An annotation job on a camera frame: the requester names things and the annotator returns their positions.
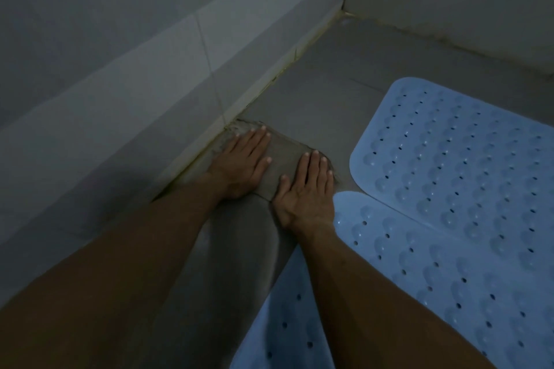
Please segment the wrist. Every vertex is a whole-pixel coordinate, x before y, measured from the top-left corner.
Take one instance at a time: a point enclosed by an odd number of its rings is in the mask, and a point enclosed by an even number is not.
[[[208,186],[219,200],[224,199],[227,195],[229,183],[223,176],[215,174],[211,171],[206,171],[204,174],[198,177],[198,182],[200,184]]]
[[[301,245],[313,244],[314,240],[320,236],[329,234],[336,236],[333,222],[324,219],[310,219],[306,221],[298,219],[290,226],[290,230]]]

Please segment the tiled floor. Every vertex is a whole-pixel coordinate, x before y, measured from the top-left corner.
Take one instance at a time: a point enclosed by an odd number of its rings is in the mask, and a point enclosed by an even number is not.
[[[416,76],[554,124],[554,84],[503,61],[343,18],[241,115],[320,149],[343,190],[350,153],[396,79]],[[202,161],[196,167],[202,167]],[[294,240],[256,196],[221,205],[158,317],[147,367],[226,367]]]

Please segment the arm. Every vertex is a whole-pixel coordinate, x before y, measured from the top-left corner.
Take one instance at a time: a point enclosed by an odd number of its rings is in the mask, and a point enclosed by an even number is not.
[[[306,258],[336,367],[493,368],[336,236],[332,195],[332,173],[315,151],[301,157],[294,184],[281,177],[273,206]]]
[[[253,190],[270,158],[261,128],[236,136],[205,174],[137,211],[33,281],[0,310],[3,368],[126,367],[224,198]]]

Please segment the wall tile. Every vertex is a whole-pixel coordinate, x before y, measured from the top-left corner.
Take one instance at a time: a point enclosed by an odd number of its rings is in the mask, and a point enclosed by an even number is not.
[[[256,84],[268,70],[278,68],[272,76],[260,82],[259,91],[270,82],[285,66],[287,59],[282,56],[294,49],[303,36],[309,33],[332,9],[336,9],[342,0],[303,0],[278,21],[269,26],[250,44],[240,50],[231,60],[214,72],[216,88],[222,101],[225,118],[232,119],[257,95],[243,99],[234,106],[241,96]]]
[[[189,16],[2,130],[0,239],[53,204],[208,76],[198,27]]]
[[[0,0],[0,127],[198,8],[200,0]]]
[[[300,0],[214,0],[198,11],[212,71],[229,61]]]
[[[219,116],[212,80],[206,79],[26,228],[56,229],[87,239],[95,236]]]

